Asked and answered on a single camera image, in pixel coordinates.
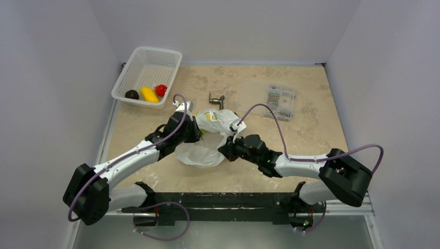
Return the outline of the white plastic shopping bag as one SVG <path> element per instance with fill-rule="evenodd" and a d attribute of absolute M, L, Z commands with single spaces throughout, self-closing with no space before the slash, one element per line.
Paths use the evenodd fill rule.
<path fill-rule="evenodd" d="M 176 159 L 200 169 L 219 165 L 225 157 L 217 149 L 232 135 L 229 126 L 237 119 L 240 119 L 238 115 L 229 109 L 209 108 L 197 112 L 197 125 L 206 130 L 206 134 L 198 142 L 179 145 L 174 152 Z"/>

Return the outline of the red fake fruit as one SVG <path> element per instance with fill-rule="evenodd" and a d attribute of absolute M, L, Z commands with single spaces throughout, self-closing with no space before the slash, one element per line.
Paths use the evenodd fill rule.
<path fill-rule="evenodd" d="M 164 97 L 167 92 L 167 89 L 168 87 L 166 85 L 157 85 L 154 88 L 154 91 L 159 97 Z"/>

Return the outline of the yellow fake fruit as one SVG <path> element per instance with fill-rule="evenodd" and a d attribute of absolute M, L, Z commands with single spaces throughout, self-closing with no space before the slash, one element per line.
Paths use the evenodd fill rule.
<path fill-rule="evenodd" d="M 155 91 L 149 87 L 142 87 L 140 89 L 140 93 L 146 102 L 152 102 L 152 103 L 159 103 L 160 102 Z"/>

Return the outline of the dark brown fake fruit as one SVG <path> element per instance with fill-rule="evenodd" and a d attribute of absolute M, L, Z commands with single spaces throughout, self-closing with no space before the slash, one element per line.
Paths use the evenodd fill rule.
<path fill-rule="evenodd" d="M 136 90 L 129 90 L 125 93 L 125 98 L 139 100 L 140 96 Z"/>

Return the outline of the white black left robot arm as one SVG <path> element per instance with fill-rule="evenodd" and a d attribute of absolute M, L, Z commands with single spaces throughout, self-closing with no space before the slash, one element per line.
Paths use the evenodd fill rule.
<path fill-rule="evenodd" d="M 195 116 L 175 112 L 166 124 L 126 153 L 93 167 L 79 165 L 62 198 L 69 207 L 67 219 L 82 220 L 86 225 L 96 223 L 110 210 L 110 203 L 116 201 L 111 191 L 122 180 L 174 153 L 180 144 L 199 141 L 201 136 Z"/>

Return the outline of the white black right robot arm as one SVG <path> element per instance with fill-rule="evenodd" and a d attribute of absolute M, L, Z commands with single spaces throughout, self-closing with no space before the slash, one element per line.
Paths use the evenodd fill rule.
<path fill-rule="evenodd" d="M 359 207 L 362 205 L 373 173 L 340 149 L 328 154 L 304 156 L 294 159 L 291 155 L 269 149 L 259 135 L 235 138 L 230 136 L 218 151 L 228 160 L 238 158 L 257 165 L 267 177 L 299 176 L 314 178 L 315 182 L 298 185 L 291 197 L 294 209 L 304 211 L 320 201 L 339 200 Z"/>

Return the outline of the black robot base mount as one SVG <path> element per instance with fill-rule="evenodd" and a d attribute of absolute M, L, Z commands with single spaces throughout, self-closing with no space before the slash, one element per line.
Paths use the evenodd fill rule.
<path fill-rule="evenodd" d="M 315 214 L 325 212 L 324 203 L 306 204 L 293 192 L 154 192 L 140 207 L 125 207 L 137 226 L 173 226 L 176 222 L 270 222 L 308 229 Z"/>

